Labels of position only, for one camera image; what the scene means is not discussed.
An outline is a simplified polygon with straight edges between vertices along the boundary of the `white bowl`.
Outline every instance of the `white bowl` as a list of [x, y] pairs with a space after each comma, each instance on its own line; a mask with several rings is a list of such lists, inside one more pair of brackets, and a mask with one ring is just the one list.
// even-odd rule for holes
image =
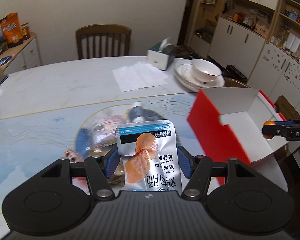
[[213, 63], [199, 58], [192, 60], [192, 69], [196, 74], [194, 77], [203, 83], [215, 81], [222, 73], [220, 68]]

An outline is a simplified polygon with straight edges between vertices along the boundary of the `silver snack bag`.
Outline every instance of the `silver snack bag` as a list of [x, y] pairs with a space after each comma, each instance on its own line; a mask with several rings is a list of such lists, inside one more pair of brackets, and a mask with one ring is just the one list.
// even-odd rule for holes
[[115, 131], [124, 190], [182, 191], [176, 132], [169, 120], [119, 124]]

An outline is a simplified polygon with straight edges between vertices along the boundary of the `orange knob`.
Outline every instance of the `orange knob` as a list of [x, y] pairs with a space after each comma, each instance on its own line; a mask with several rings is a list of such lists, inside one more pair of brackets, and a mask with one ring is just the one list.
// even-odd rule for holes
[[[263, 124], [263, 126], [265, 126], [265, 125], [274, 125], [274, 124], [275, 124], [274, 121], [269, 120], [269, 121], [266, 121], [266, 122]], [[264, 134], [263, 134], [263, 137], [266, 138], [266, 139], [268, 139], [268, 140], [270, 140], [270, 139], [272, 139], [272, 138], [274, 137], [274, 135], [264, 135]]]

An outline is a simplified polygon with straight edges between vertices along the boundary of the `white napkin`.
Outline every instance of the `white napkin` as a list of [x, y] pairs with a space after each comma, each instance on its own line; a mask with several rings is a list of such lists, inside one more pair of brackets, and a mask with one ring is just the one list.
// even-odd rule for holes
[[122, 92], [166, 85], [165, 79], [169, 77], [162, 70], [142, 62], [114, 69], [112, 72]]

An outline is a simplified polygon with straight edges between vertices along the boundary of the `doorway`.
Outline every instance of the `doorway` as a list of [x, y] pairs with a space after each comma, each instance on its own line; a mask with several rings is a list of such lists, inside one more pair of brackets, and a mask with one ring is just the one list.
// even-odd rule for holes
[[189, 24], [189, 19], [191, 15], [191, 10], [193, 6], [194, 0], [187, 0], [186, 2], [186, 8], [183, 14], [183, 19], [181, 23], [179, 38], [177, 45], [183, 45], [186, 39], [186, 32]]

